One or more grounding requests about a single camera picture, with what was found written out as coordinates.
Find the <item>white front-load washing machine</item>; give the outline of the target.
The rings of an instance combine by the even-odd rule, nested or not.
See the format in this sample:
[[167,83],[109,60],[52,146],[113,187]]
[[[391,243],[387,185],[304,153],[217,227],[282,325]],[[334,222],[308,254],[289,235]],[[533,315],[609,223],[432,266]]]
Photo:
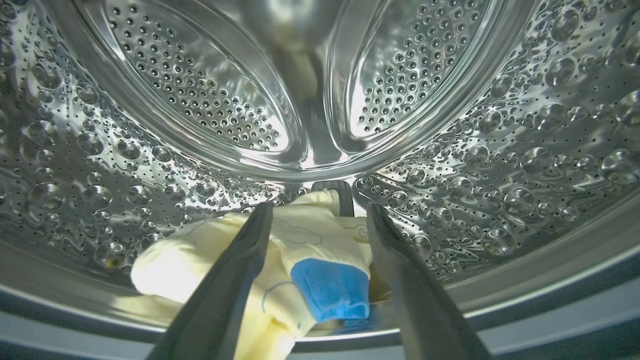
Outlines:
[[0,318],[126,358],[134,259],[317,182],[502,359],[640,360],[640,0],[0,0]]

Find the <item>cream baby garment blue cuffs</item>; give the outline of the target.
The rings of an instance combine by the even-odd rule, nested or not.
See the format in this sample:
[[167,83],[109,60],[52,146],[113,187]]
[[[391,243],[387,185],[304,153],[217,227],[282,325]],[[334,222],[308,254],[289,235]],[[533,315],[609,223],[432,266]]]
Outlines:
[[[247,299],[234,360],[286,360],[316,324],[370,317],[372,251],[364,217],[340,214],[336,190],[275,207],[269,246]],[[132,284],[181,305],[245,225],[230,212],[201,219],[140,253]]]

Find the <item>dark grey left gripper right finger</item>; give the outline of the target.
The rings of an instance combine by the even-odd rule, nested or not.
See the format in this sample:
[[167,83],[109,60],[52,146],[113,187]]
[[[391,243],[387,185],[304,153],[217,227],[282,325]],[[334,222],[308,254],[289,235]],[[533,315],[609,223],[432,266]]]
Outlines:
[[366,227],[377,275],[389,286],[406,360],[493,360],[386,210],[370,203]]

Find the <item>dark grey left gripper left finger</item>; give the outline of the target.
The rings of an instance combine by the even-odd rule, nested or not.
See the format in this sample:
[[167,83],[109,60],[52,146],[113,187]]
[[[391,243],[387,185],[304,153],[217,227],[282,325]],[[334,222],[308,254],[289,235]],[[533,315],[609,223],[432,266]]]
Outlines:
[[250,289],[265,264],[273,208],[255,208],[145,360],[234,360]]

